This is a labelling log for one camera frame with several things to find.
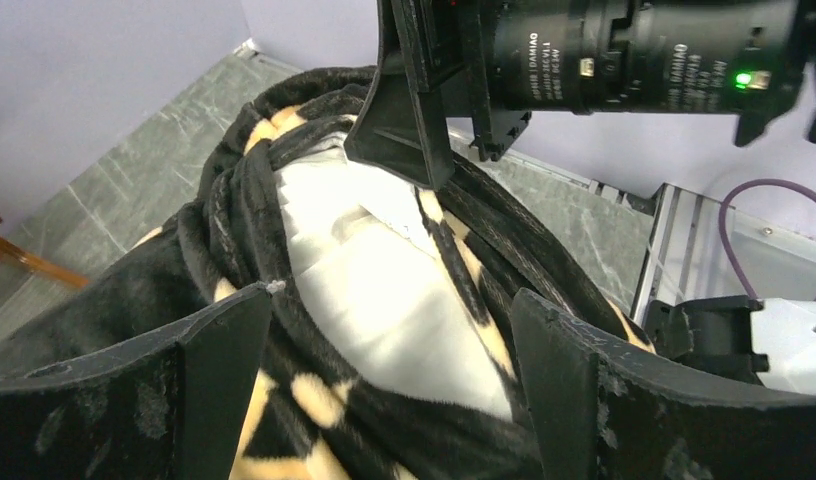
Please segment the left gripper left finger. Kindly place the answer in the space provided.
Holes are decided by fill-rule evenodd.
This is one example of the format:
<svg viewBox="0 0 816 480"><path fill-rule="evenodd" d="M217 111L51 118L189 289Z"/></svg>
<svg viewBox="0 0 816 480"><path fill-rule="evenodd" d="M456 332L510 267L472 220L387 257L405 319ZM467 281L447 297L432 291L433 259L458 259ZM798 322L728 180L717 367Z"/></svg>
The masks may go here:
<svg viewBox="0 0 816 480"><path fill-rule="evenodd" d="M0 341L0 479L226 479L281 282L86 354Z"/></svg>

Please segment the wooden two-tier shelf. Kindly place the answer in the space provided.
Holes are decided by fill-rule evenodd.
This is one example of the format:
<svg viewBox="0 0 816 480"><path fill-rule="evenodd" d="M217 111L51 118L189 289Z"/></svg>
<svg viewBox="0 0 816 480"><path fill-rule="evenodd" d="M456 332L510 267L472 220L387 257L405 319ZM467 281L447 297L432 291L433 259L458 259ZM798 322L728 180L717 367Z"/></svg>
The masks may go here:
<svg viewBox="0 0 816 480"><path fill-rule="evenodd" d="M1 235L0 261L21 265L29 271L61 281L74 288L83 288L88 284L88 279L85 276L30 253L6 240Z"/></svg>

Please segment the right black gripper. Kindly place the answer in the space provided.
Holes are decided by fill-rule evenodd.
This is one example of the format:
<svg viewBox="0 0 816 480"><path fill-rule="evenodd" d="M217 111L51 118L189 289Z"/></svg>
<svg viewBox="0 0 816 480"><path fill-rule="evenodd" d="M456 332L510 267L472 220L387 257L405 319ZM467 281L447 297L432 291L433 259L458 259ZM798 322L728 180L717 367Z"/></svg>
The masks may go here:
<svg viewBox="0 0 816 480"><path fill-rule="evenodd" d="M633 1L382 1L379 66L349 159L438 190L454 172L447 120L499 159L536 111L627 108Z"/></svg>

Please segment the black floral pillowcase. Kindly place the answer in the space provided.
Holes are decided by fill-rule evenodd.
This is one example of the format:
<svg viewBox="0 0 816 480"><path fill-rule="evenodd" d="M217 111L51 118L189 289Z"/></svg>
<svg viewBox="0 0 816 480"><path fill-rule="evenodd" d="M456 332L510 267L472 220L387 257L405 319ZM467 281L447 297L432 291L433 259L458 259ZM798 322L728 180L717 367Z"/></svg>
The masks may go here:
<svg viewBox="0 0 816 480"><path fill-rule="evenodd" d="M86 354L281 282L226 479L537 479L541 466L511 331L533 290L644 351L643 330L495 179L463 157L441 191L357 165L358 203L429 255L502 382L512 416L373 386L314 322L292 272L276 173L355 124L374 68L289 77L246 103L208 157L195 197L27 330L45 358Z"/></svg>

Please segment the aluminium frame rail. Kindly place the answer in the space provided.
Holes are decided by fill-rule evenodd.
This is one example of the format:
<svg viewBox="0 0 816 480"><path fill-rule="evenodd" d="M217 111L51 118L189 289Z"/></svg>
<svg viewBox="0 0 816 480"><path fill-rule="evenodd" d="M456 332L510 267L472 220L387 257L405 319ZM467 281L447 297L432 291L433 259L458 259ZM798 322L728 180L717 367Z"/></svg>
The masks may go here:
<svg viewBox="0 0 816 480"><path fill-rule="evenodd" d="M654 196L653 228L631 316L642 324L651 301L743 294L718 230L720 203L664 184ZM760 298L816 298L816 241L733 207L725 231L739 265Z"/></svg>

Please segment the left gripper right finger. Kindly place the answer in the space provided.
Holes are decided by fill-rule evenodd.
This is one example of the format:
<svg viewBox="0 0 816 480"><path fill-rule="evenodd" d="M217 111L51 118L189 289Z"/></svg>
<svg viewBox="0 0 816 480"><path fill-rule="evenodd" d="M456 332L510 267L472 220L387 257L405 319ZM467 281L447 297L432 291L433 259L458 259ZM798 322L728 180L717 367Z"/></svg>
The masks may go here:
<svg viewBox="0 0 816 480"><path fill-rule="evenodd" d="M544 479L816 479L816 396L648 353L529 291L511 323Z"/></svg>

